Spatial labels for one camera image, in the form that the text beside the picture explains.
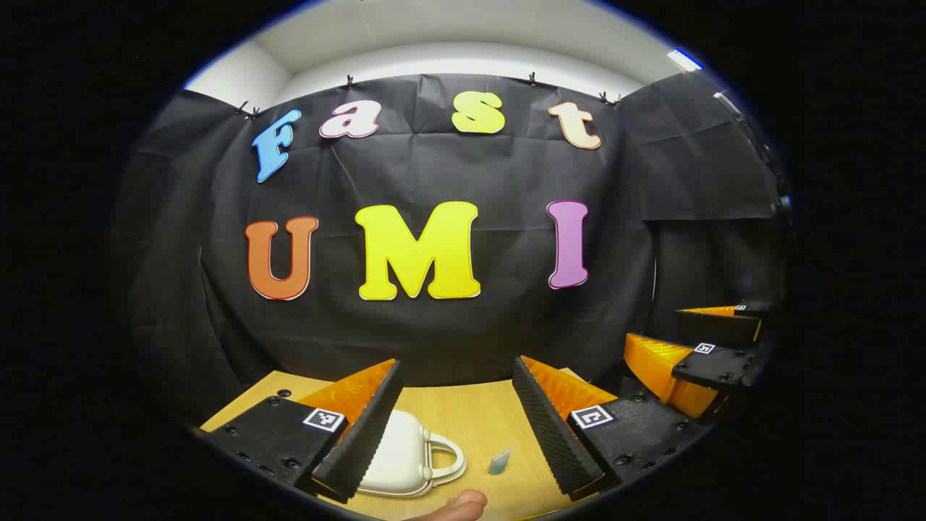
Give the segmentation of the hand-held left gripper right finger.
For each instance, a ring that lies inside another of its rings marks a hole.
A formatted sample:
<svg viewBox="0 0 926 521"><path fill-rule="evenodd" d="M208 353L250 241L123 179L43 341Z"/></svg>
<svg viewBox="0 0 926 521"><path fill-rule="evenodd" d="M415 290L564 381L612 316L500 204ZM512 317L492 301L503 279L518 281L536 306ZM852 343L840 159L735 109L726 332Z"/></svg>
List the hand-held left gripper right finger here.
<svg viewBox="0 0 926 521"><path fill-rule="evenodd" d="M660 402L629 375L609 393L519 356L512 385L556 485L573 501L632 488L708 434L707 423Z"/></svg>

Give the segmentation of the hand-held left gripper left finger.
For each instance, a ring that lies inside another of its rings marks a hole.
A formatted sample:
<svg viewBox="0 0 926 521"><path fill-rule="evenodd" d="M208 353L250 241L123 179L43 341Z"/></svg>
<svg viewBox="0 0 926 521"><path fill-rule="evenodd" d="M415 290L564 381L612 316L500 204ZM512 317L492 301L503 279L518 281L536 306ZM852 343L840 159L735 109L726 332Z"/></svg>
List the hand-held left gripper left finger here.
<svg viewBox="0 0 926 521"><path fill-rule="evenodd" d="M262 477L338 502L354 497L403 389L389 359L290 400L267 396L205 440Z"/></svg>

